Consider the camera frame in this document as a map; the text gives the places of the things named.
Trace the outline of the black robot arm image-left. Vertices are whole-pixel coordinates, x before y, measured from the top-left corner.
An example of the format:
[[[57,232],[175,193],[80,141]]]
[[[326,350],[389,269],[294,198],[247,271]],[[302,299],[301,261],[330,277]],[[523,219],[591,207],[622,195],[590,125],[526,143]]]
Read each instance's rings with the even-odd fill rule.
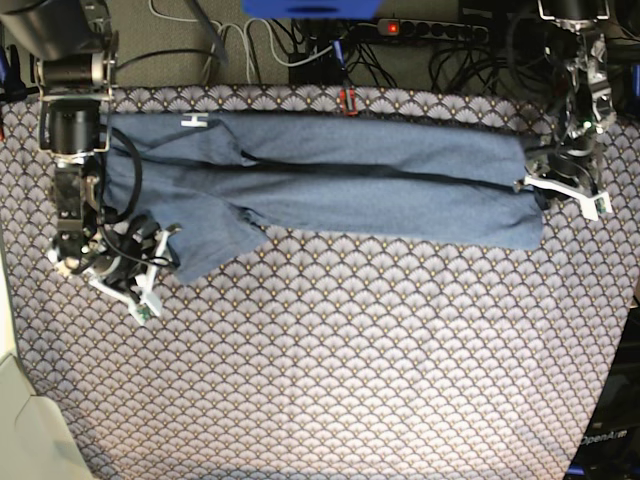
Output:
[[[57,231],[50,260],[63,275],[137,302],[169,264],[160,227],[134,210],[142,188],[140,154],[110,122],[118,35],[103,1],[4,1],[1,23],[35,58],[37,140],[55,161]],[[133,163],[123,211],[106,205],[106,155],[119,141]]]

